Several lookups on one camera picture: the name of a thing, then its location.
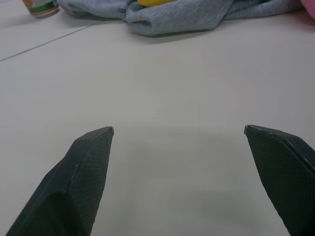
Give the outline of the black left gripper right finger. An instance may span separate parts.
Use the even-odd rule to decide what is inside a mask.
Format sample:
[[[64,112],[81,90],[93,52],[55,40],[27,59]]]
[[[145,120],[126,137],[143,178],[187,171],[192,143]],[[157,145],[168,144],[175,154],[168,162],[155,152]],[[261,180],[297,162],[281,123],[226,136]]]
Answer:
[[[246,125],[261,183],[290,236],[315,236],[315,150],[298,136]]]

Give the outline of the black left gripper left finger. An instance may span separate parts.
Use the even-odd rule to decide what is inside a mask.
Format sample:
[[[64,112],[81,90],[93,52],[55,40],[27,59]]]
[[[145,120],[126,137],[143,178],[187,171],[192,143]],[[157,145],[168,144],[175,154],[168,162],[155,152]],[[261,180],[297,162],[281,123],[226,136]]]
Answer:
[[[114,129],[76,139],[42,179],[5,236],[90,236],[103,195]]]

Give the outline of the pink object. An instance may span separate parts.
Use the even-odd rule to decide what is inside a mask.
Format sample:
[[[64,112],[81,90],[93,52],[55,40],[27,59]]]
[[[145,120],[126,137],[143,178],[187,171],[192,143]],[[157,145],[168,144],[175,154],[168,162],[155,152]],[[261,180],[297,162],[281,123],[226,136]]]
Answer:
[[[305,7],[309,15],[315,18],[315,0],[301,0],[301,3]]]

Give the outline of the green and white printed can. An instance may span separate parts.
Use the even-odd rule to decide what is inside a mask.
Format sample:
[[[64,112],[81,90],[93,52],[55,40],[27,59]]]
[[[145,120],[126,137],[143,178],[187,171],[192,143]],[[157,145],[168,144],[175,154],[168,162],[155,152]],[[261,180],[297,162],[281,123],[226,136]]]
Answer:
[[[59,10],[57,0],[22,0],[22,2],[34,17],[46,17]]]

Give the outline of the grey zip-up sweatshirt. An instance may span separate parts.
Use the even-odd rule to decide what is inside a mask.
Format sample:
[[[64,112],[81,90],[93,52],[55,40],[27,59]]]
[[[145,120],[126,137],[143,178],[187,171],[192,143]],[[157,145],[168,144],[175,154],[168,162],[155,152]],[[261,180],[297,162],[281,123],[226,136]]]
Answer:
[[[221,21],[261,18],[299,10],[300,0],[173,0],[143,6],[140,0],[58,0],[75,17],[121,19],[132,32],[152,36],[213,30]]]

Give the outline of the yellow patch on sweatshirt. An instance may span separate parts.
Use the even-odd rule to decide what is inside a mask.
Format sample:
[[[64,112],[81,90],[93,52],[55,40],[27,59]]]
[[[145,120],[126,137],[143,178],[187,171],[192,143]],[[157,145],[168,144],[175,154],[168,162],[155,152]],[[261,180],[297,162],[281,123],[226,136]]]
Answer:
[[[169,3],[172,1],[174,1],[174,0],[137,0],[137,2],[141,6],[145,6],[145,7],[157,6],[157,5]]]

